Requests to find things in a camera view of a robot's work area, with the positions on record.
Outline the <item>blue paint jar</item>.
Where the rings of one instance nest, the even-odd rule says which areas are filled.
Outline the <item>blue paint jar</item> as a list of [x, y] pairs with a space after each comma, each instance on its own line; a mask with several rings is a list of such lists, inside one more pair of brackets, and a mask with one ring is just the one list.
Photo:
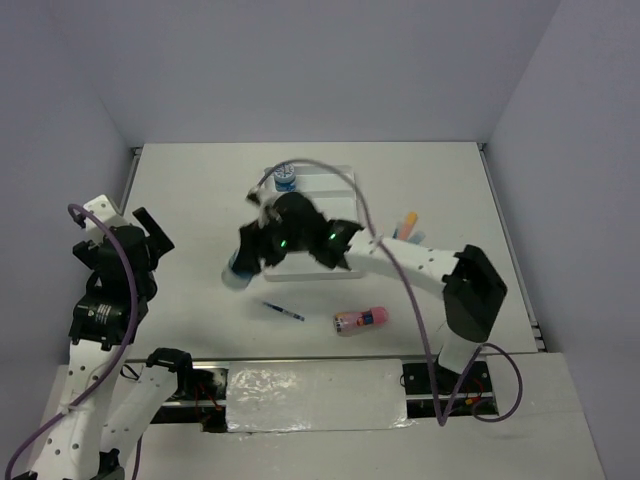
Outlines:
[[235, 250], [229, 258], [227, 265], [221, 272], [221, 281], [223, 285], [232, 291], [245, 290], [254, 277], [254, 274], [251, 271], [241, 270], [236, 266], [238, 255], [239, 251]]
[[296, 190], [296, 171], [292, 163], [283, 163], [274, 169], [274, 187], [277, 192], [292, 192]]

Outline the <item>pink capsule pencil case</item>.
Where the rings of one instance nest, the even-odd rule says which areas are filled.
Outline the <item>pink capsule pencil case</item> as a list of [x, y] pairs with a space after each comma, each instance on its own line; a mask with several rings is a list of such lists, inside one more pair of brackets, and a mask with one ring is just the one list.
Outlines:
[[341, 312], [333, 318], [335, 332], [339, 336], [353, 336], [384, 326], [389, 312], [384, 307], [372, 307], [366, 311]]

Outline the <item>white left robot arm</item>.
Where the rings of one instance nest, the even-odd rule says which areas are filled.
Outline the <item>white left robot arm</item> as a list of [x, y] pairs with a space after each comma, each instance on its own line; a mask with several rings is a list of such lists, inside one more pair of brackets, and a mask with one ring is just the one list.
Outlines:
[[161, 405], [196, 385], [191, 356], [158, 348], [129, 395], [111, 404], [139, 324], [158, 287], [154, 272], [174, 245], [144, 208], [129, 223], [104, 195], [71, 204], [86, 233], [74, 256], [91, 272], [72, 312], [69, 364], [56, 414], [18, 448], [44, 444], [24, 479], [125, 479], [131, 456]]

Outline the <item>orange pink highlighter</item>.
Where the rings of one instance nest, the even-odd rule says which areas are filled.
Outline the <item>orange pink highlighter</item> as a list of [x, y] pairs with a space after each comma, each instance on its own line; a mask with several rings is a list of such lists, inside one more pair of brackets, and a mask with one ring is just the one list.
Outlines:
[[407, 240], [412, 233], [417, 220], [417, 213], [414, 211], [409, 212], [397, 227], [395, 238], [398, 240]]

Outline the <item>blue highlighter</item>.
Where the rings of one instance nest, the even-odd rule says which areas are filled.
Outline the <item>blue highlighter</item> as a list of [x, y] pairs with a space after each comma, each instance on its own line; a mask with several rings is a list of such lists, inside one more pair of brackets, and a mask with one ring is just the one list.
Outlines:
[[426, 235], [424, 232], [417, 231], [407, 239], [407, 242], [411, 244], [419, 245], [425, 239], [425, 237]]

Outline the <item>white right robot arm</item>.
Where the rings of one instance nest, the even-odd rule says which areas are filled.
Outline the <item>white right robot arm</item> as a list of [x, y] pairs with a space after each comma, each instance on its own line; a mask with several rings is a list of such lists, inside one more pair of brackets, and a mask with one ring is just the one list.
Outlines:
[[239, 247], [221, 275], [228, 288], [245, 289], [264, 268], [293, 253], [307, 253], [330, 270], [398, 278], [444, 303], [449, 334], [437, 356], [436, 383], [457, 391], [468, 381], [468, 364], [488, 341], [507, 294], [482, 249], [438, 250], [379, 237], [357, 222], [326, 218], [298, 192], [270, 195], [254, 188], [247, 200], [258, 217], [239, 229]]

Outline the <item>blue pen refill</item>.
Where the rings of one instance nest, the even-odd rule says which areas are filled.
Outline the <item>blue pen refill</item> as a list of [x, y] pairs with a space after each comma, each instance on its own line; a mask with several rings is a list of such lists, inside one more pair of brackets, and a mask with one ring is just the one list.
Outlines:
[[273, 303], [267, 302], [267, 301], [262, 301], [261, 304], [263, 306], [265, 306], [266, 308], [269, 308], [269, 309], [271, 309], [273, 311], [276, 311], [276, 312], [278, 312], [278, 313], [280, 313], [282, 315], [285, 315], [287, 317], [294, 318], [294, 319], [296, 319], [298, 321], [305, 321], [305, 317], [303, 315], [298, 314], [296, 312], [293, 312], [291, 310], [288, 310], [288, 309], [286, 309], [286, 308], [284, 308], [282, 306], [279, 306], [279, 305], [276, 305], [276, 304], [273, 304]]

